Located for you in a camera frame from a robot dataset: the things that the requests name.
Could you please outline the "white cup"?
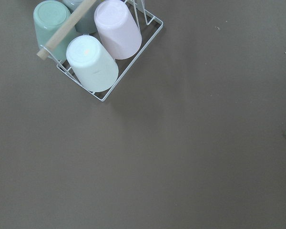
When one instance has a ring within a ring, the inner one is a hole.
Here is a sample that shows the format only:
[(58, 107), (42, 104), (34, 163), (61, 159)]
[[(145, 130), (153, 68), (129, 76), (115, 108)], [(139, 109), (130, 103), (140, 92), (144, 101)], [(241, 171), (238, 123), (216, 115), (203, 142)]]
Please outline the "white cup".
[(93, 36), (82, 35), (67, 47), (67, 61), (84, 88), (91, 92), (108, 90), (119, 74), (117, 63)]

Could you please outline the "pink cup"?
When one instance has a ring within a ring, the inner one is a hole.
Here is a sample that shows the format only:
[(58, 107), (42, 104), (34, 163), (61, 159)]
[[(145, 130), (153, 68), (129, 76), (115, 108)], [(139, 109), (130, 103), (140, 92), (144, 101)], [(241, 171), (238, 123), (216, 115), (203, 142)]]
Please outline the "pink cup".
[(95, 10), (94, 21), (103, 46), (114, 59), (128, 59), (140, 49), (140, 30), (123, 1), (102, 2)]

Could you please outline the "grey blue cup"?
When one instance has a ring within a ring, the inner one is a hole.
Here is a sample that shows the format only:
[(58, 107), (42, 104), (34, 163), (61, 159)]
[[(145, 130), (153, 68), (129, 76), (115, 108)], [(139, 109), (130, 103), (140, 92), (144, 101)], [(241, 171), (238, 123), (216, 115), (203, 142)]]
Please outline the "grey blue cup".
[[(76, 8), (82, 3), (82, 0), (62, 0), (63, 4), (69, 9), (72, 13)], [(82, 34), (91, 34), (97, 32), (97, 28), (94, 21), (94, 12), (97, 6), (101, 2), (97, 0), (86, 12), (85, 15), (76, 23), (76, 31)]]

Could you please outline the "mint green cup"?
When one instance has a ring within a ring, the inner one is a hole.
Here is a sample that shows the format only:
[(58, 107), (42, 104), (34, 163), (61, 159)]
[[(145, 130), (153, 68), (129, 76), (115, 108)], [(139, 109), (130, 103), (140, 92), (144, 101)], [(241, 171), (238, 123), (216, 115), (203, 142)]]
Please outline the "mint green cup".
[[(35, 7), (33, 19), (39, 49), (46, 44), (70, 15), (69, 9), (56, 0), (46, 0)], [(67, 47), (77, 36), (76, 29), (72, 28), (56, 49), (52, 51), (53, 56), (59, 61), (66, 61)]]

